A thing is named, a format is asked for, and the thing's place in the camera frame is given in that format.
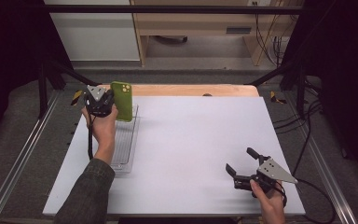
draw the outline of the green smartphone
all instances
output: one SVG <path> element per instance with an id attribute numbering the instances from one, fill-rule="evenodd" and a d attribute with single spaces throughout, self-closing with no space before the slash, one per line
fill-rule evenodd
<path id="1" fill-rule="evenodd" d="M 110 84 L 118 110 L 117 120 L 132 121 L 132 86 L 130 83 L 114 81 Z"/>

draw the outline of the white tabletop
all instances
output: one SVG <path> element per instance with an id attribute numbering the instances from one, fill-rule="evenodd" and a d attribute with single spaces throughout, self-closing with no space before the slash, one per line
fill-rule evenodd
<path id="1" fill-rule="evenodd" d="M 115 178 L 108 214 L 235 217 L 260 214 L 250 191 L 234 189 L 226 172 L 253 175 L 252 147 L 288 171 L 261 97 L 136 96 L 140 126 L 130 174 Z M 55 215 L 86 167 L 88 131 L 80 119 L 43 213 Z M 296 187 L 283 184 L 286 215 L 305 214 Z"/>

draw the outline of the gray floor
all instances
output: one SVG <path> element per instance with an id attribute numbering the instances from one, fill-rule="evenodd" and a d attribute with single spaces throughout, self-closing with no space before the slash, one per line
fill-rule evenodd
<path id="1" fill-rule="evenodd" d="M 230 83 L 243 84 L 263 76 L 273 69 L 274 65 L 266 59 L 260 67 L 250 63 L 249 55 L 240 37 L 190 37 L 181 44 L 161 39 L 151 39 L 145 67 L 137 63 L 74 63 L 79 73 L 95 81 L 112 80 L 131 83 Z M 3 218 L 20 218 L 24 220 L 50 220 L 42 215 L 48 198 L 48 190 L 54 184 L 72 132 L 80 118 L 79 105 L 70 106 L 75 91 L 84 88 L 78 81 L 65 76 L 68 81 L 56 105 L 51 119 L 40 136 L 26 166 L 22 170 L 15 188 L 7 199 L 2 210 Z M 270 101 L 270 92 L 275 91 L 278 99 L 286 99 L 292 92 L 281 92 L 278 88 L 280 78 L 276 77 L 258 87 L 265 98 L 271 120 L 287 119 L 294 112 L 289 104 Z M 312 102 L 316 97 L 307 92 L 306 100 Z M 0 187 L 4 183 L 11 166 L 21 152 L 28 135 L 32 131 L 38 114 L 37 83 L 31 82 L 14 90 L 10 94 L 10 105 L 0 124 Z M 323 113 L 311 117 L 312 136 L 322 151 L 328 166 L 332 170 L 345 199 L 358 222 L 358 164 L 354 160 L 341 157 L 339 144 L 332 133 Z M 283 154 L 291 169 L 294 168 L 304 138 L 300 129 L 289 133 L 279 133 L 278 138 Z M 317 167 L 307 149 L 297 172 L 316 186 L 324 189 Z M 301 200 L 307 215 L 320 221 L 331 216 L 331 209 L 326 199 L 314 189 L 299 184 Z M 245 223 L 258 223 L 257 217 L 247 217 Z M 295 223 L 309 223 L 303 217 L 288 217 Z"/>

